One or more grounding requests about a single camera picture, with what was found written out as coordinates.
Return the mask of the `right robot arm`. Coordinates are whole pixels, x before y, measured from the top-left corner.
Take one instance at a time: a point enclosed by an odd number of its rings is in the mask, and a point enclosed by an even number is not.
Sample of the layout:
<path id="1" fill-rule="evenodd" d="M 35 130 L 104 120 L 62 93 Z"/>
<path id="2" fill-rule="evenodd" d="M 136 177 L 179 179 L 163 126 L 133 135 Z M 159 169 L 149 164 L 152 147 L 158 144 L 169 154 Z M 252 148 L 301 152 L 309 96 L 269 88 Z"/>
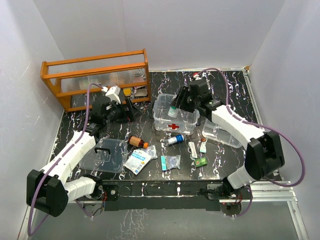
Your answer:
<path id="1" fill-rule="evenodd" d="M 189 113 L 198 110 L 201 116 L 230 133 L 246 150 L 243 166 L 207 193 L 233 199 L 242 187 L 261 180 L 285 164 L 279 134 L 246 124 L 246 120 L 231 111 L 224 101 L 213 97 L 205 80 L 182 86 L 170 105 Z"/>

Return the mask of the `white bottle green band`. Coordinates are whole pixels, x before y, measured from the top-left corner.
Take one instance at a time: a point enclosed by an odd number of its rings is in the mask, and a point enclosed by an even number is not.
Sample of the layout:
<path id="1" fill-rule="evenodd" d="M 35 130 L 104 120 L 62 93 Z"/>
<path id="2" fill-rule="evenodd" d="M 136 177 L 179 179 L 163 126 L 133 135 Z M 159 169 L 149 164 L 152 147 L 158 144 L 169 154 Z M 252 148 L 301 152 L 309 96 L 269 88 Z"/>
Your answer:
<path id="1" fill-rule="evenodd" d="M 170 106 L 167 115 L 171 118 L 176 118 L 178 115 L 178 112 L 179 112 L 178 108 L 176 108 L 175 106 Z"/>

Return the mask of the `white blue medicine packet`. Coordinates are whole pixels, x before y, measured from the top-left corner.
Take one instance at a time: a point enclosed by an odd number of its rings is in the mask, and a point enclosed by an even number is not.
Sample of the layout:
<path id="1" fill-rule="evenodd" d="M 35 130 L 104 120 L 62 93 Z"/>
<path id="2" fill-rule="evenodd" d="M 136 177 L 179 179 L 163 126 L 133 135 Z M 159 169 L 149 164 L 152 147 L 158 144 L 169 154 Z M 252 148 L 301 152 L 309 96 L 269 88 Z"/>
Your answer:
<path id="1" fill-rule="evenodd" d="M 124 167 L 138 175 L 151 160 L 151 156 L 143 150 L 134 150 L 124 163 Z"/>

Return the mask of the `clear first aid box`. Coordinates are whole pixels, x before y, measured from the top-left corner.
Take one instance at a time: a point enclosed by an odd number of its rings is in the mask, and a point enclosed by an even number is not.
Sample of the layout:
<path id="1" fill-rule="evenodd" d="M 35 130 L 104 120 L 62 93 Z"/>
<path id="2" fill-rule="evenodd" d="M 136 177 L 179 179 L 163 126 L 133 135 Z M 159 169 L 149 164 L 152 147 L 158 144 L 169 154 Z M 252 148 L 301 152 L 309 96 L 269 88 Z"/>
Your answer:
<path id="1" fill-rule="evenodd" d="M 154 128 L 157 131 L 192 135 L 198 119 L 199 111 L 184 111 L 171 106 L 176 95 L 161 93 L 153 106 Z"/>

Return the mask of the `brown bottle orange cap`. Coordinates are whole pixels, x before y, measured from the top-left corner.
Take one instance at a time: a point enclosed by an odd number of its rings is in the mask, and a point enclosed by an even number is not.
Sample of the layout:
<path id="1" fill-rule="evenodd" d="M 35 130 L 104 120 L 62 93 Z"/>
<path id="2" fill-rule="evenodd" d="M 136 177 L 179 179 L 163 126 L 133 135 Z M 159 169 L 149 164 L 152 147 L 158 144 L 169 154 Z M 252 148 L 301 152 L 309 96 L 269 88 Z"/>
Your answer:
<path id="1" fill-rule="evenodd" d="M 146 149 L 149 146 L 147 142 L 133 135 L 128 138 L 128 143 L 134 147 L 143 148 L 143 149 Z"/>

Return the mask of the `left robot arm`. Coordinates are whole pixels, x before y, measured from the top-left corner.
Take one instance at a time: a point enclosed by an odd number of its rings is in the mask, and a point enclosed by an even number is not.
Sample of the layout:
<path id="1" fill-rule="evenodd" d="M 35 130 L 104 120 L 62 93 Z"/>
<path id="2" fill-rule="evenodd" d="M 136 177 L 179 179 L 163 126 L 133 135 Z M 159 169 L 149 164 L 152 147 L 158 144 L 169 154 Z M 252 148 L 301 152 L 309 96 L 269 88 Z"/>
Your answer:
<path id="1" fill-rule="evenodd" d="M 102 137 L 101 131 L 113 123 L 134 122 L 140 115 L 130 98 L 120 104 L 109 97 L 105 102 L 94 103 L 61 152 L 40 170 L 33 169 L 27 175 L 27 205 L 57 217 L 69 202 L 84 196 L 100 199 L 104 188 L 99 177 L 85 174 L 73 181 L 68 178 L 79 162 L 86 163 L 89 170 L 120 172 L 128 145 L 124 140 Z"/>

